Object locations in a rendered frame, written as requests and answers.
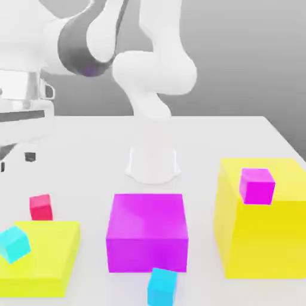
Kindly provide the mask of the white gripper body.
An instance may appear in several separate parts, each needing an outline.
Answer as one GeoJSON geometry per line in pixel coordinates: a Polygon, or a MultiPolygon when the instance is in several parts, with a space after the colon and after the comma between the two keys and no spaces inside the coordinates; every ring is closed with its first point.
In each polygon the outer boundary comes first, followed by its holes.
{"type": "Polygon", "coordinates": [[[15,101],[0,102],[0,146],[38,140],[51,131],[54,105],[50,100],[36,100],[27,109],[15,101]]]}

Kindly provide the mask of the small red cube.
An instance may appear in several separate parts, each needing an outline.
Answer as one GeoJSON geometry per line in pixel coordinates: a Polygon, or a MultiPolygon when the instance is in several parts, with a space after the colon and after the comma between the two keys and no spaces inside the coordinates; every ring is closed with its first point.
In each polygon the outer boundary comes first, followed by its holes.
{"type": "Polygon", "coordinates": [[[49,194],[37,195],[29,199],[30,215],[33,221],[52,221],[53,211],[49,194]]]}

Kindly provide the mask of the small cyan cube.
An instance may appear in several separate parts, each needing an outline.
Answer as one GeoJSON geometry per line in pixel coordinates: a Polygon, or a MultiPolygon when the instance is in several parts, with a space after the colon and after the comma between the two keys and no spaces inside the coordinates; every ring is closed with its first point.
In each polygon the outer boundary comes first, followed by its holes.
{"type": "Polygon", "coordinates": [[[14,225],[0,232],[0,256],[9,264],[30,253],[31,247],[27,234],[14,225]]]}
{"type": "Polygon", "coordinates": [[[153,268],[147,288],[148,305],[173,306],[177,280],[177,272],[153,268]]]}

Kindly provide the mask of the small magenta cube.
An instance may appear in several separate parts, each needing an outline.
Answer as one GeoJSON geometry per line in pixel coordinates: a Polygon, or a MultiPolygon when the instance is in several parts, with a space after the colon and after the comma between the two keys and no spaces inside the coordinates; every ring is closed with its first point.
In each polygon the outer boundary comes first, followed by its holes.
{"type": "Polygon", "coordinates": [[[239,192],[244,204],[271,205],[275,186],[267,168],[242,168],[239,192]]]}

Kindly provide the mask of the large lime yellow box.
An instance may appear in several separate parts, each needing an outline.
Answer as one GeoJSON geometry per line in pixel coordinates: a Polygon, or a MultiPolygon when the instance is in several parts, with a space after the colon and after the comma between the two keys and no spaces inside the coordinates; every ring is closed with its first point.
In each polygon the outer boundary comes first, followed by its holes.
{"type": "Polygon", "coordinates": [[[64,297],[77,256],[77,221],[19,221],[31,251],[9,264],[0,256],[0,297],[64,297]]]}

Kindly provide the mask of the large magenta box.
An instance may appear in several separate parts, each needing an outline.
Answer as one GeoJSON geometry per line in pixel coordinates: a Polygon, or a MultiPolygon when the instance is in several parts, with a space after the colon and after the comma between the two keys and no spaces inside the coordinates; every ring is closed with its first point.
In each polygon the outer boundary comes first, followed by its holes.
{"type": "Polygon", "coordinates": [[[182,194],[115,194],[106,234],[111,273],[184,273],[188,227],[182,194]]]}

